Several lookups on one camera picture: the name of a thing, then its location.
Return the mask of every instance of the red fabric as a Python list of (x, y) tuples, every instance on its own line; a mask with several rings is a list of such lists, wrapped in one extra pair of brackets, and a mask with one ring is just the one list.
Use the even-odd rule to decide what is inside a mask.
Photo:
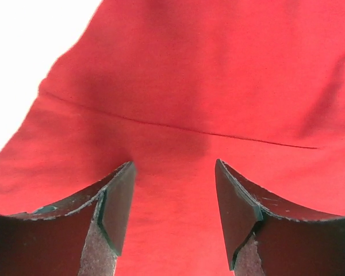
[(345, 214), (345, 1), (104, 0), (0, 153), (0, 213), (133, 160), (116, 276), (231, 275), (216, 158)]

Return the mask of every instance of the white background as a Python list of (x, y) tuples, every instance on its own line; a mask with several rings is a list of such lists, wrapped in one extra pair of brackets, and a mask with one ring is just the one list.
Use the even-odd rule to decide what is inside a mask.
[(100, 1), (0, 1), (0, 150), (51, 65), (79, 39)]

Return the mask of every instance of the red cloth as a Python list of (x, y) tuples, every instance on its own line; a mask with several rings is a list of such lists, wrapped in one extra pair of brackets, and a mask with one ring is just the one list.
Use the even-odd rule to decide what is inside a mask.
[(345, 1), (104, 0), (0, 153), (0, 213), (133, 160), (116, 276), (231, 275), (216, 158), (345, 214)]

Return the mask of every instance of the white surface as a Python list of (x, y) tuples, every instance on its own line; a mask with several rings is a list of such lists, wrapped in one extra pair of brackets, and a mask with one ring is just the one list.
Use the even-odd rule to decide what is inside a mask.
[(51, 65), (79, 39), (100, 1), (0, 1), (0, 150)]

